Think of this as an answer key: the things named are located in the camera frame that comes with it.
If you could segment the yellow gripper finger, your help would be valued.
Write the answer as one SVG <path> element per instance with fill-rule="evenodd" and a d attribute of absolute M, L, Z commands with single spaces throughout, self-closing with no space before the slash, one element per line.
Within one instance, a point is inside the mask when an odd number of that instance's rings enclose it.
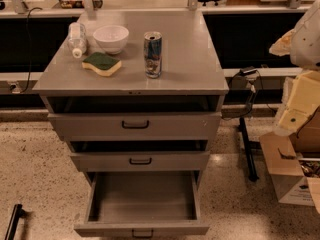
<path fill-rule="evenodd" d="M 271 45 L 269 53 L 280 57 L 289 55 L 291 53 L 291 39 L 293 34 L 293 29 L 286 32 L 281 38 Z"/>
<path fill-rule="evenodd" d="M 278 136 L 297 133 L 320 106 L 320 72 L 303 70 L 284 84 L 282 105 L 273 131 Z"/>

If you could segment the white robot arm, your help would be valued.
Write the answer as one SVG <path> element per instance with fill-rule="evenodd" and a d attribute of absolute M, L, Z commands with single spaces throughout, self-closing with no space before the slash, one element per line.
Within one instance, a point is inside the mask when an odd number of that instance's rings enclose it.
<path fill-rule="evenodd" d="M 292 80 L 289 96 L 283 100 L 275 133 L 297 133 L 320 106 L 320 0 L 316 0 L 295 27 L 269 48 L 276 56 L 289 55 L 302 69 Z"/>

